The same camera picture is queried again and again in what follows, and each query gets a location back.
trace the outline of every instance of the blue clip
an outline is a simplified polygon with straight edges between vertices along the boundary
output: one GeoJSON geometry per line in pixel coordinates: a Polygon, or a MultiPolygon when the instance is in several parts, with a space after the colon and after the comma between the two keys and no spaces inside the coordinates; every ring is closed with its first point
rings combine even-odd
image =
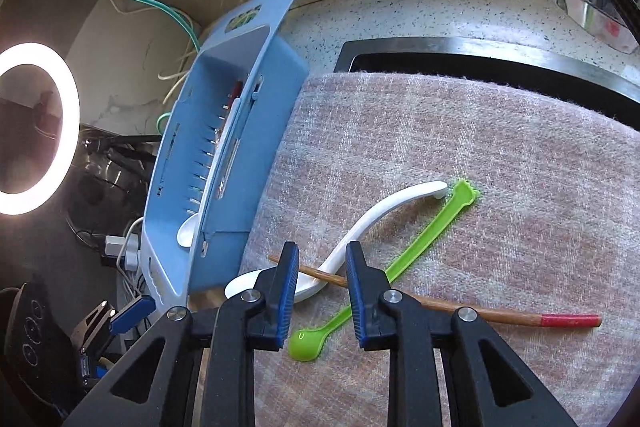
{"type": "Polygon", "coordinates": [[[298,283],[299,256],[297,245],[287,241],[278,265],[258,275],[254,289],[264,296],[265,303],[263,311],[251,317],[247,324],[253,349],[277,351],[284,345],[298,283]]]}
{"type": "Polygon", "coordinates": [[[106,367],[102,367],[101,365],[96,365],[95,366],[95,377],[96,378],[102,378],[106,374],[107,374],[107,368],[106,367]]]}
{"type": "Polygon", "coordinates": [[[126,333],[154,311],[156,311],[156,301],[154,301],[151,295],[136,297],[111,317],[109,333],[112,335],[126,333]]]}
{"type": "Polygon", "coordinates": [[[358,241],[347,245],[346,261],[353,328],[360,347],[365,351],[389,349],[397,330],[394,318],[380,307],[380,296],[391,289],[386,274],[367,266],[358,241]]]}

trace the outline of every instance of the blue gripper pad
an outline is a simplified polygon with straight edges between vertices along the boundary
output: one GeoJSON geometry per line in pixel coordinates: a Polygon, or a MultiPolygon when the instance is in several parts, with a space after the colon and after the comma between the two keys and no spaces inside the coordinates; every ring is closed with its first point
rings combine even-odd
{"type": "Polygon", "coordinates": [[[353,329],[360,347],[366,351],[388,349],[396,334],[396,323],[378,303],[380,296],[391,288],[386,274],[367,266],[358,241],[347,245],[346,264],[353,329]]]}
{"type": "Polygon", "coordinates": [[[287,241],[278,266],[258,275],[254,288],[265,295],[265,309],[250,320],[247,328],[254,349],[277,351],[284,345],[298,283],[299,257],[298,246],[287,241]]]}

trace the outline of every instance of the white ceramic spoon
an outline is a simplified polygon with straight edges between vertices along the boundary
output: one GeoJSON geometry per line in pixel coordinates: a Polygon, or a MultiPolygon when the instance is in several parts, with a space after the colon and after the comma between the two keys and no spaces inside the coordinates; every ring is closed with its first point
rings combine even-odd
{"type": "MultiPolygon", "coordinates": [[[[447,184],[445,182],[421,183],[419,185],[414,185],[413,187],[403,188],[402,190],[391,194],[372,206],[364,216],[357,220],[356,224],[353,225],[351,230],[340,240],[334,248],[334,251],[329,254],[329,257],[326,258],[319,269],[327,273],[336,273],[344,263],[345,248],[347,245],[351,241],[359,240],[367,230],[382,219],[382,217],[386,216],[386,214],[398,208],[398,206],[427,196],[433,196],[436,199],[440,199],[446,194],[447,184]]],[[[225,296],[229,298],[244,290],[253,288],[256,279],[258,279],[258,274],[261,271],[262,270],[254,270],[233,279],[226,285],[225,296]]],[[[296,284],[294,302],[300,302],[304,299],[308,299],[310,296],[318,293],[325,285],[326,282],[315,279],[315,277],[298,273],[298,283],[296,284]]]]}
{"type": "Polygon", "coordinates": [[[187,217],[184,223],[180,225],[178,229],[178,245],[185,248],[191,248],[191,243],[193,242],[193,233],[196,231],[196,227],[198,225],[198,216],[200,214],[191,214],[191,216],[187,217]]]}

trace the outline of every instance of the blue plastic basket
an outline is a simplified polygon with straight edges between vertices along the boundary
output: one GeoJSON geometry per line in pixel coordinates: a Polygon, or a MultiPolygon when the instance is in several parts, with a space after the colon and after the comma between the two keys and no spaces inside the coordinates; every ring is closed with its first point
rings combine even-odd
{"type": "Polygon", "coordinates": [[[157,313],[185,306],[189,293],[238,275],[260,195],[308,73],[275,35],[292,2],[252,0],[222,18],[175,103],[151,180],[140,251],[157,313]],[[238,82],[241,96],[225,123],[238,82]],[[191,248],[182,248],[177,231],[198,211],[191,248]]]}

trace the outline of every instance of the speckled countertop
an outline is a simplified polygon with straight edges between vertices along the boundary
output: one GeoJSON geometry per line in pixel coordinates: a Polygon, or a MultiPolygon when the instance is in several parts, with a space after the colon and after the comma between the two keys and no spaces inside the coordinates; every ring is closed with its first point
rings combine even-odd
{"type": "Polygon", "coordinates": [[[310,74],[333,71],[346,41],[469,37],[533,46],[577,58],[640,84],[640,54],[591,37],[550,0],[298,0],[280,35],[310,74]]]}

